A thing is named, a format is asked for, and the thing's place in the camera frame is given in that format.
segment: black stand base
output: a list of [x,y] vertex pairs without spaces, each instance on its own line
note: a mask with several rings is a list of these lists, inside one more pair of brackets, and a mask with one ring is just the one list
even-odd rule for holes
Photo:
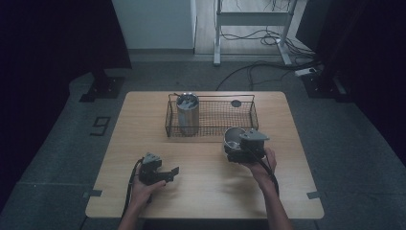
[[337,79],[324,87],[321,86],[320,76],[317,75],[302,76],[302,81],[309,98],[335,99],[338,103],[352,103],[350,95]]
[[123,84],[123,77],[107,78],[106,84],[103,86],[95,80],[87,94],[83,94],[79,101],[81,103],[92,103],[96,99],[116,99]]

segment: forearm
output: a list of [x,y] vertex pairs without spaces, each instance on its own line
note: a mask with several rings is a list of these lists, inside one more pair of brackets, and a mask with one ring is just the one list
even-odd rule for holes
[[125,211],[122,221],[120,222],[119,230],[134,230],[141,210],[141,207],[129,205]]
[[289,218],[282,206],[281,200],[275,191],[271,181],[259,185],[265,199],[266,214],[271,230],[291,230],[293,229]]

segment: silver cylinder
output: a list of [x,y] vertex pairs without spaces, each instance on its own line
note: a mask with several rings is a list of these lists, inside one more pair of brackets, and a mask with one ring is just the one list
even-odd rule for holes
[[239,146],[241,143],[241,137],[239,137],[239,134],[242,133],[245,133],[245,130],[240,127],[230,127],[227,129],[224,133],[224,147],[230,148],[230,150],[241,150],[241,147]]
[[199,98],[194,93],[184,93],[176,99],[181,132],[192,136],[199,131]]

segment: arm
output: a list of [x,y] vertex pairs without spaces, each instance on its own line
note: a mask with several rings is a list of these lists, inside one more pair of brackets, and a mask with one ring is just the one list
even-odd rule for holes
[[[275,152],[269,148],[265,148],[266,156],[268,157],[272,171],[275,171],[277,161],[275,159]],[[266,170],[259,163],[243,164],[250,169],[253,177],[257,180],[259,188],[262,190],[265,199],[266,215],[268,217],[269,229],[273,230],[291,230],[293,229],[289,218],[282,206],[281,200],[275,190],[274,183],[269,178]]]
[[153,185],[145,185],[138,178],[139,171],[140,169],[138,168],[132,184],[131,199],[122,221],[120,222],[119,230],[134,230],[137,224],[138,216],[140,215],[144,206],[146,206],[149,196],[154,191],[166,185],[165,180],[159,181]]

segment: wooden table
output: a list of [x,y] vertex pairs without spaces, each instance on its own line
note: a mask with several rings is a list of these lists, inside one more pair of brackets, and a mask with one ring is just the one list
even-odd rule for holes
[[[251,173],[229,163],[222,136],[204,142],[169,138],[165,130],[168,94],[130,92],[112,134],[86,208],[90,218],[119,218],[135,162],[148,151],[163,160],[162,172],[180,167],[174,181],[153,196],[141,217],[147,219],[266,219],[263,196]],[[259,131],[276,152],[281,201],[291,219],[324,215],[305,153],[282,92],[195,92],[197,95],[255,94]]]

